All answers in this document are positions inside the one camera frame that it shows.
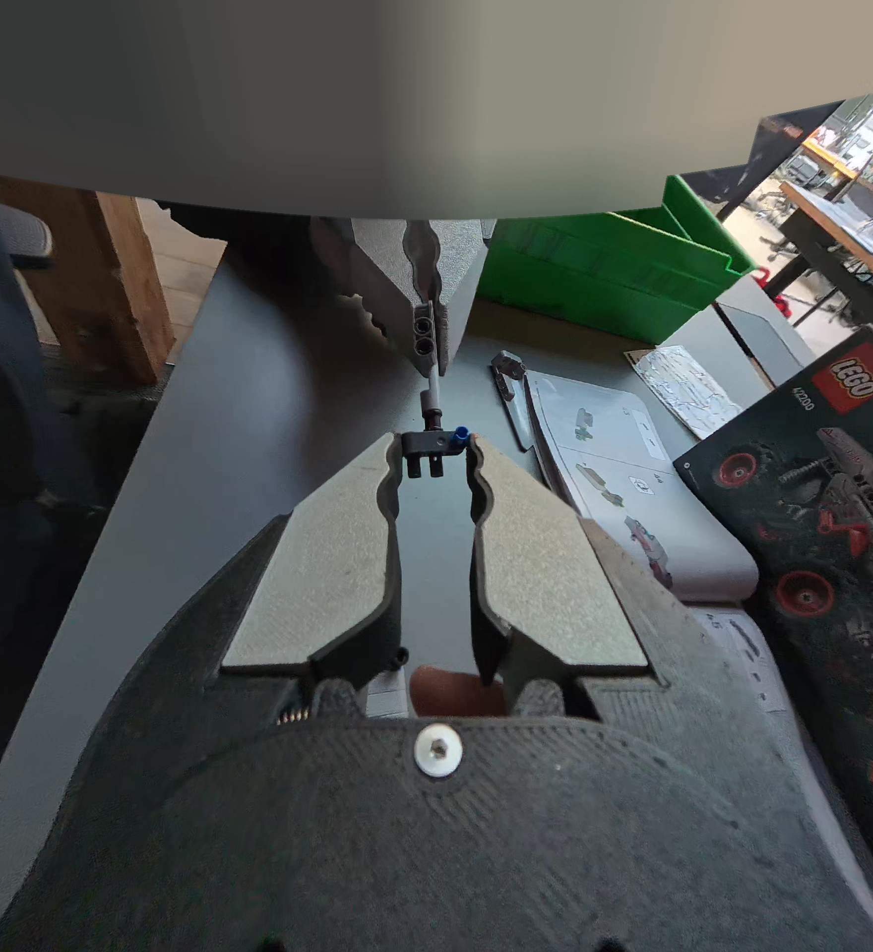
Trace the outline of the green plastic bin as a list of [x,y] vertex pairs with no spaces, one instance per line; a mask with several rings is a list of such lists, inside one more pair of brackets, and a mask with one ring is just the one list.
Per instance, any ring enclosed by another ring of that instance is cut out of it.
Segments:
[[657,207],[499,220],[477,295],[657,346],[753,270],[673,174]]

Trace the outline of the wooden post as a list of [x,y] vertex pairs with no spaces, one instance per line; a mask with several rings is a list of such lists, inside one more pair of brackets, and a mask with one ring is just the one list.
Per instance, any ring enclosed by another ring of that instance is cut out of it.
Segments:
[[0,175],[0,205],[51,233],[40,268],[14,265],[65,356],[117,387],[157,384],[175,337],[135,198]]

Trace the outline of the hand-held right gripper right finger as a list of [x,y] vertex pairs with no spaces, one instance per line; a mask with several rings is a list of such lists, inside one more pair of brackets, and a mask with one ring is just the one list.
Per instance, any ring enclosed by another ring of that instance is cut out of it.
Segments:
[[481,435],[468,441],[468,486],[482,682],[645,675],[646,654],[574,509]]

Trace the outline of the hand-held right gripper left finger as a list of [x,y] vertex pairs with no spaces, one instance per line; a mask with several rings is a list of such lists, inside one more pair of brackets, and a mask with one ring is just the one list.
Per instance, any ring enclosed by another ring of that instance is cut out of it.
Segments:
[[400,441],[385,433],[299,503],[222,659],[223,670],[362,688],[401,649],[395,530]]

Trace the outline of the person's right hand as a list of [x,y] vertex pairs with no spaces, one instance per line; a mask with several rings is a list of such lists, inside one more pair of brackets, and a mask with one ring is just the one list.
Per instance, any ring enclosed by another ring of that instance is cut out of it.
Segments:
[[414,670],[409,699],[419,718],[497,718],[506,714],[500,684],[483,684],[478,675],[432,665]]

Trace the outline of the open lego instruction booklet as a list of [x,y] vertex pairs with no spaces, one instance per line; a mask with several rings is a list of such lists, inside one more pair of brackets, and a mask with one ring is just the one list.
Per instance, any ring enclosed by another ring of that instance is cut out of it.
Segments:
[[765,712],[788,712],[775,659],[740,605],[758,582],[754,560],[682,482],[644,402],[533,370],[522,386],[552,490],[690,607]]

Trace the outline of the grey office chair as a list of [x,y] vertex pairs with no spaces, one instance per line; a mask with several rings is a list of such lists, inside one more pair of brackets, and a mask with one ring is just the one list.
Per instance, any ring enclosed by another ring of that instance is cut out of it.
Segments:
[[16,270],[53,266],[52,233],[35,215],[0,204],[0,240]]

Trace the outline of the black lego set box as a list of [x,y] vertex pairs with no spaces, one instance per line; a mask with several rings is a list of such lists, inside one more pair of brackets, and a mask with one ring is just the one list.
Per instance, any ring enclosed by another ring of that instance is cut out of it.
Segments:
[[754,558],[748,612],[873,856],[873,327],[674,466]]

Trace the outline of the grey lego panel piece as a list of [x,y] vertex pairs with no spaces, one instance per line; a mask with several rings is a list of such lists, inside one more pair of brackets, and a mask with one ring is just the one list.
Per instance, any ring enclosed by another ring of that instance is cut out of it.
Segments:
[[523,452],[535,446],[526,397],[526,366],[510,351],[498,352],[490,363],[494,385],[514,431],[514,438]]

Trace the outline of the wooden top workbench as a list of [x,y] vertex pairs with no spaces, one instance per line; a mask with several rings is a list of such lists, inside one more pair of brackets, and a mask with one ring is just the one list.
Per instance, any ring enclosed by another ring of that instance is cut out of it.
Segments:
[[795,184],[782,183],[780,191],[793,211],[779,230],[796,254],[763,291],[775,299],[814,271],[843,296],[853,326],[873,326],[873,223],[849,214],[845,203],[817,197]]

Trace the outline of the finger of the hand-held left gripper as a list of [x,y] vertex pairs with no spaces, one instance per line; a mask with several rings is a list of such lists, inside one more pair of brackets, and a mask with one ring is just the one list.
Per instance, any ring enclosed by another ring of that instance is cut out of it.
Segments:
[[438,373],[442,376],[462,341],[497,222],[428,221],[437,246],[431,300],[436,320]]
[[419,288],[405,247],[407,222],[376,219],[314,219],[312,247],[338,288],[359,299],[386,343],[421,374],[436,360],[414,352],[412,322],[416,305],[432,301]]

